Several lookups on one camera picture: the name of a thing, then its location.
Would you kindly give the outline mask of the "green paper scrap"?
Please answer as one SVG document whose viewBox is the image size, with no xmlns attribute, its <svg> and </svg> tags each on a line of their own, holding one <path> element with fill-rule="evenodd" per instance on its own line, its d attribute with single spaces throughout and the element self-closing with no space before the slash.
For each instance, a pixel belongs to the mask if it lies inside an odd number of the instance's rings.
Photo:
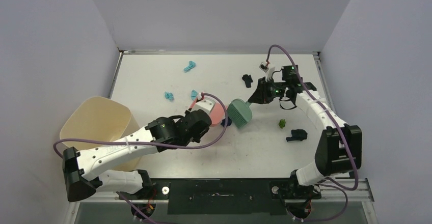
<svg viewBox="0 0 432 224">
<path fill-rule="evenodd" d="M 286 120 L 285 119 L 280 119 L 278 122 L 278 126 L 279 128 L 283 129 L 286 126 Z"/>
</svg>

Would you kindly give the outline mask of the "pink plastic dustpan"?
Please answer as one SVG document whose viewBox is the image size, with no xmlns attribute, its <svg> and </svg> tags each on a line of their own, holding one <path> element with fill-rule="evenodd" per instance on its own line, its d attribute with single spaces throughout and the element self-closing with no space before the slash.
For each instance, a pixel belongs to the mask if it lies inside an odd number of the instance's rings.
<svg viewBox="0 0 432 224">
<path fill-rule="evenodd" d="M 193 106 L 195 105 L 196 101 L 193 101 L 190 107 L 188 108 L 189 111 L 194 111 Z M 211 113 L 207 114 L 211 119 L 211 127 L 217 126 L 221 123 L 222 119 L 225 118 L 225 112 L 223 109 L 223 106 L 215 101 L 215 107 L 212 110 Z"/>
</svg>

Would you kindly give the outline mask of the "green hand brush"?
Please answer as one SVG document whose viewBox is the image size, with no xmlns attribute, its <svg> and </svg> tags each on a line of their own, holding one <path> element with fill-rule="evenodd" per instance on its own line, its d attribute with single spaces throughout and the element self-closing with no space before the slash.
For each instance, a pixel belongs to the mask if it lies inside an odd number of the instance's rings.
<svg viewBox="0 0 432 224">
<path fill-rule="evenodd" d="M 237 129 L 244 128 L 251 121 L 253 114 L 250 105 L 250 102 L 243 101 L 242 99 L 234 99 L 228 105 L 228 117 Z"/>
</svg>

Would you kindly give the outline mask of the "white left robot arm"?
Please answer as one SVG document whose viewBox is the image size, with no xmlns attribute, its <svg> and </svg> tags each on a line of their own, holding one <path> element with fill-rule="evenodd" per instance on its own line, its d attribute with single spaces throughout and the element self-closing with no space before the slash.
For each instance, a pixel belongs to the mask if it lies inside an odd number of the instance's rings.
<svg viewBox="0 0 432 224">
<path fill-rule="evenodd" d="M 143 155 L 186 147 L 199 142 L 210 129 L 210 116 L 203 110 L 184 116 L 159 117 L 138 131 L 108 145 L 63 151 L 63 175 L 67 200 L 78 202 L 97 192 L 120 191 L 139 199 L 151 195 L 152 183 L 145 170 L 116 171 L 114 168 Z"/>
</svg>

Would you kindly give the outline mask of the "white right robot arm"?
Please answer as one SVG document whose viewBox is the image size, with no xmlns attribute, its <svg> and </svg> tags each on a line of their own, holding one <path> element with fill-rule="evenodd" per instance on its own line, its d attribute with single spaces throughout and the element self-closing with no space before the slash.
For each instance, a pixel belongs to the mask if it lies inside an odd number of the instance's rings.
<svg viewBox="0 0 432 224">
<path fill-rule="evenodd" d="M 248 103 L 269 104 L 276 98 L 287 99 L 321 134 L 312 162 L 294 171 L 295 179 L 288 183 L 289 194 L 301 198 L 308 192 L 309 185 L 327 177 L 347 172 L 357 174 L 362 164 L 360 127 L 340 119 L 312 83 L 300 81 L 294 66 L 281 68 L 281 82 L 273 79 L 276 73 L 273 65 L 261 63 L 259 67 L 265 72 L 265 77 L 258 79 L 257 88 Z"/>
</svg>

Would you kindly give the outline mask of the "dark blue paper scrap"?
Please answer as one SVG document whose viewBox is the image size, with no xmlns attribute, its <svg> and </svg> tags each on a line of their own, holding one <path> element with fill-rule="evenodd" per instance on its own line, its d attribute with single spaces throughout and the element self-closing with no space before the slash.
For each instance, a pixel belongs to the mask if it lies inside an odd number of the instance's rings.
<svg viewBox="0 0 432 224">
<path fill-rule="evenodd" d="M 230 117 L 223 118 L 221 123 L 220 123 L 220 125 L 223 127 L 229 127 L 229 126 L 231 126 L 231 124 L 232 124 L 232 120 Z"/>
</svg>

